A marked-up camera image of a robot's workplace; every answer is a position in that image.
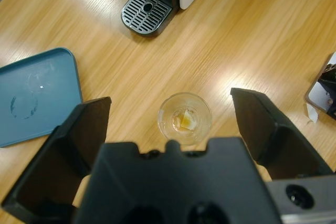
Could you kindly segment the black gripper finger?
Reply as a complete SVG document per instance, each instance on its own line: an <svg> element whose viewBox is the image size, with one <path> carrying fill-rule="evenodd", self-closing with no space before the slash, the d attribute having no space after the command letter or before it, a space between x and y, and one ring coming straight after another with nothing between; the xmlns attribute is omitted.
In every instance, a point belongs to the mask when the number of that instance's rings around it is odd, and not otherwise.
<svg viewBox="0 0 336 224"><path fill-rule="evenodd" d="M19 176L1 208L19 220L72 220L72 204L106 140L110 97L77 105Z"/></svg>
<svg viewBox="0 0 336 224"><path fill-rule="evenodd" d="M253 160L271 179L332 175L305 136L263 93L232 88L239 132Z"/></svg>

